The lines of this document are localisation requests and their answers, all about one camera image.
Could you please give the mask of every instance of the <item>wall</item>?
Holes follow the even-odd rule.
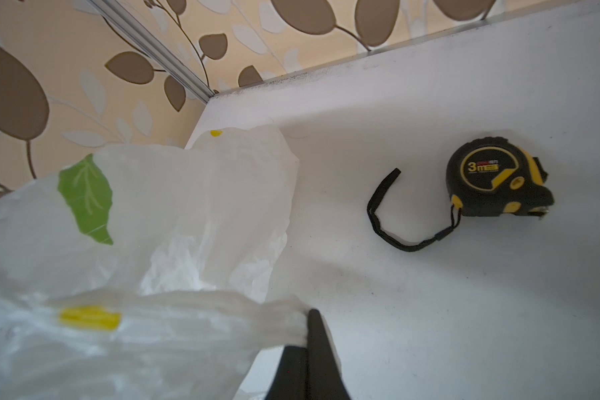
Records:
[[[106,143],[184,146],[204,104],[85,0],[0,0],[0,195]]]
[[[194,136],[277,124],[300,160],[269,298],[325,316],[352,399],[600,400],[600,1],[587,0],[212,99]],[[445,169],[506,136],[538,156],[544,220],[448,226]],[[243,389],[266,390],[279,353]]]
[[[542,1],[119,0],[220,92]]]

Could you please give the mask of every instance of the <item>yellow and black tape measure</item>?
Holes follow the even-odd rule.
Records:
[[[537,157],[530,156],[504,138],[477,139],[457,149],[447,165],[451,226],[420,243],[403,244],[387,234],[376,217],[376,209],[398,175],[400,170],[396,168],[384,178],[369,200],[367,213],[376,234],[407,252],[415,252],[442,240],[460,224],[462,216],[508,213],[542,217],[553,204],[551,191],[544,186],[548,174]]]

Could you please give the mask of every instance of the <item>black strap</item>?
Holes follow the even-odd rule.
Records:
[[[444,239],[447,235],[454,231],[458,225],[460,225],[460,217],[462,217],[462,209],[458,209],[458,220],[454,218],[454,206],[451,206],[451,226],[442,229],[440,232],[435,234],[433,237],[429,239],[423,240],[418,244],[403,244],[400,243],[396,238],[390,236],[384,230],[382,230],[382,226],[380,225],[380,219],[376,216],[376,210],[380,206],[384,195],[386,194],[389,187],[393,184],[393,182],[400,175],[400,170],[398,168],[394,169],[386,178],[380,182],[380,185],[374,192],[374,195],[371,196],[371,200],[369,200],[369,204],[367,204],[367,213],[369,214],[369,219],[371,220],[371,226],[374,228],[374,232],[382,237],[385,242],[391,244],[395,248],[399,248],[405,252],[417,252],[428,245],[432,244],[437,240]]]

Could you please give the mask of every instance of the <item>white surface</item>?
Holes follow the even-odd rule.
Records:
[[[325,315],[354,400],[600,399],[600,1],[220,96],[193,137],[272,122],[300,172],[269,297]],[[485,132],[540,157],[544,220],[466,218],[418,253],[373,233],[394,167],[385,228],[447,226],[448,158]],[[276,362],[243,388],[266,390]]]

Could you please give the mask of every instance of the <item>3m label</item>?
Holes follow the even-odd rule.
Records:
[[[59,316],[61,324],[72,328],[107,331],[116,330],[120,325],[120,318],[119,312],[106,311],[101,306],[65,308],[60,311]]]
[[[469,186],[491,191],[518,169],[518,162],[503,148],[483,147],[469,153],[461,168],[462,178]]]

